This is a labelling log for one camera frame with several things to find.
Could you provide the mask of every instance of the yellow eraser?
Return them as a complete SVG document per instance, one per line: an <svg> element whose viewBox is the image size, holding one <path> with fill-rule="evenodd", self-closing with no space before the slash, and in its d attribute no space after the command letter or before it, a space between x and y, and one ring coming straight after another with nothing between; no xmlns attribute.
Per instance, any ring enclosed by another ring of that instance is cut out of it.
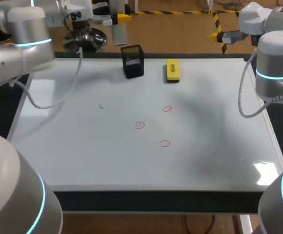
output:
<svg viewBox="0 0 283 234"><path fill-rule="evenodd" d="M166 61L166 79L169 83L180 82L180 67L177 59L168 59Z"/></svg>

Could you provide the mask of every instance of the black mesh cup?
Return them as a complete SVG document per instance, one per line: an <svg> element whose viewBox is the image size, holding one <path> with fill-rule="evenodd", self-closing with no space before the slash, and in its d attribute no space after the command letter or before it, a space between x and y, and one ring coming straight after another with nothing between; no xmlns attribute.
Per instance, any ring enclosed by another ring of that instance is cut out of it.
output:
<svg viewBox="0 0 283 234"><path fill-rule="evenodd" d="M131 45L121 48L123 70L126 78L131 79L143 76L144 53L140 45Z"/></svg>

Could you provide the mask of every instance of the red marker circle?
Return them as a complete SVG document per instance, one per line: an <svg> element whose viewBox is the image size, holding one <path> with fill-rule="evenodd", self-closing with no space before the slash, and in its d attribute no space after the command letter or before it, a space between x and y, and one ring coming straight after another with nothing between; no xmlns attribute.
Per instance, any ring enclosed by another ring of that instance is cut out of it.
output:
<svg viewBox="0 0 283 234"><path fill-rule="evenodd" d="M160 145L162 147L168 147L170 144L171 144L171 142L168 141L168 140L163 140L163 141L160 142Z"/></svg>
<svg viewBox="0 0 283 234"><path fill-rule="evenodd" d="M169 112L170 110L172 110L171 106L166 106L162 109L164 112Z"/></svg>
<svg viewBox="0 0 283 234"><path fill-rule="evenodd" d="M142 129L144 126L145 126L145 124L143 122L139 121L139 122L136 122L135 128L136 129Z"/></svg>

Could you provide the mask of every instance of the white cable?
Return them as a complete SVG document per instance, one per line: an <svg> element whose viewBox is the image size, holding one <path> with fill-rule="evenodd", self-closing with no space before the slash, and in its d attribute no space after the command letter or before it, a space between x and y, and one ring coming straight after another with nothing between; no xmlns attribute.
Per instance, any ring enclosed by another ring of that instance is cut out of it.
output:
<svg viewBox="0 0 283 234"><path fill-rule="evenodd" d="M9 86L10 86L10 87L14 87L15 82L16 82L18 79L20 79L20 78L22 77L22 75L23 75L25 60L24 60L24 56L23 56L23 50L21 49L21 47L17 46L16 44L13 44L13 43L7 43L7 44L5 44L5 46L8 46L8 45L13 45L13 46L15 46L17 49L20 50L20 53L21 53L21 60L22 60L20 74L18 75L17 78L12 79L12 80L9 82Z"/></svg>
<svg viewBox="0 0 283 234"><path fill-rule="evenodd" d="M70 88L68 89L67 93L66 93L60 100L58 100L57 102L55 102L55 103L52 104L52 105L49 105L49 106L39 106L39 105L37 105L37 104L34 102L32 96L31 96L31 94L30 94L30 91L28 90L28 88L27 88L24 84L22 84L21 82L19 82L19 81L17 81L17 80L15 80L14 83L15 83L16 85L20 86L20 87L26 92L26 94L28 95L28 98L29 98L30 102L32 103L32 105L33 105L35 108L45 110L45 109L50 109L50 108L52 108L52 107L55 107L55 106L57 106L58 104L60 104L60 103L62 103L63 101L66 100L66 98L69 96L69 94L71 93L72 89L74 88L74 85L76 84L76 82L77 82L77 80L78 80L78 74L79 74L79 72L80 72L81 65L82 65L82 60L83 60L83 50L82 50L81 47L79 47L79 51L78 51L77 53L80 54L80 59L79 59L79 65L78 65L77 71L76 71L76 73L75 73L74 80L73 80L73 82L72 82Z"/></svg>
<svg viewBox="0 0 283 234"><path fill-rule="evenodd" d="M256 111L255 113L251 114L251 115L246 115L245 113L243 113L242 107L241 107L241 96L242 96L242 91L243 91L243 80L245 77L245 73L248 69L249 64L251 63L252 59L254 58L254 56L257 54L258 49L256 48L253 52L253 54L250 56L248 62L246 63L244 69L243 69L243 74L240 80L240 86L239 86L239 95L238 95L238 109L239 109L239 113L244 117L244 118L252 118L254 116L257 116L259 113L261 113L263 110L265 110L270 104L274 103L274 102L278 102L280 100L283 100L283 96L278 96L278 97L274 97L271 100L267 101L264 106L262 106L258 111Z"/></svg>

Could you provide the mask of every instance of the white table surface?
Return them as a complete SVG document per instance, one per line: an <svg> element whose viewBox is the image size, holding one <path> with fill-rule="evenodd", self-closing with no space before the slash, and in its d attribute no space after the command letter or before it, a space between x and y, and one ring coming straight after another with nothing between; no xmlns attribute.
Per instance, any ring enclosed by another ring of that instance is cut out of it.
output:
<svg viewBox="0 0 283 234"><path fill-rule="evenodd" d="M57 61L30 75L40 105L72 82L78 60ZM23 95L8 139L54 191L264 191L283 171L283 156L266 111L239 114L244 60L179 62L181 81L168 84L165 59L146 59L145 75L134 79L120 59L84 59L63 105L38 110ZM249 67L245 113L262 105L254 85Z"/></svg>

